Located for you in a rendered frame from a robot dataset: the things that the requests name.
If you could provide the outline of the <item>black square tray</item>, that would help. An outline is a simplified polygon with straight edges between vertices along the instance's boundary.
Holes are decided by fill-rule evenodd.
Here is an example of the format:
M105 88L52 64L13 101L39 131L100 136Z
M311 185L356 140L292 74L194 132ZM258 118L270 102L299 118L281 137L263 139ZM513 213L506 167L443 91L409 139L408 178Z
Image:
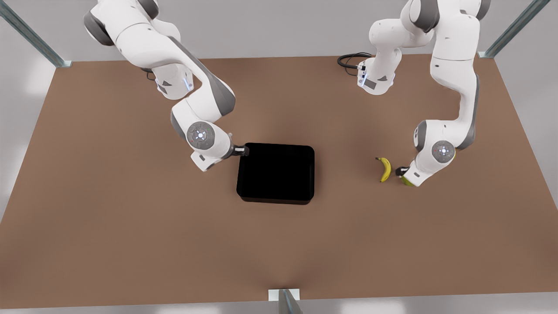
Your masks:
M306 205L314 197L315 151L310 146L246 143L236 192L243 201Z

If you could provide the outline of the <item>yellow banana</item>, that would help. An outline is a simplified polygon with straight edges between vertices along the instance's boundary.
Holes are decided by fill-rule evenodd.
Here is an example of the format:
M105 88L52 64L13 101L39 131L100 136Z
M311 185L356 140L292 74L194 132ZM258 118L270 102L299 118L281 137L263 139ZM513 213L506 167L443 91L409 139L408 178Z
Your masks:
M380 161L383 165L383 174L382 174L382 177L380 178L380 182L383 183L383 182L387 181L387 179L390 177L390 175L392 173L392 165L391 165L389 159L387 159L387 158L376 157L375 159Z

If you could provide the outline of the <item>silver frame post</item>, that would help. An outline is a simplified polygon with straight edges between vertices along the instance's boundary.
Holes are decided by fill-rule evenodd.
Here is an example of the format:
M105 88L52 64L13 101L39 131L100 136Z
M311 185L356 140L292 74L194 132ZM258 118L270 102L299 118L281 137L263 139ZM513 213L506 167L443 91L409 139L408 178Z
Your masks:
M268 290L268 300L278 302L278 314L303 314L299 289Z
M489 48L477 52L478 57L480 59L494 59L550 2L551 0L532 0Z
M4 0L0 0L0 17L57 68L69 68L71 60L64 60L55 52Z

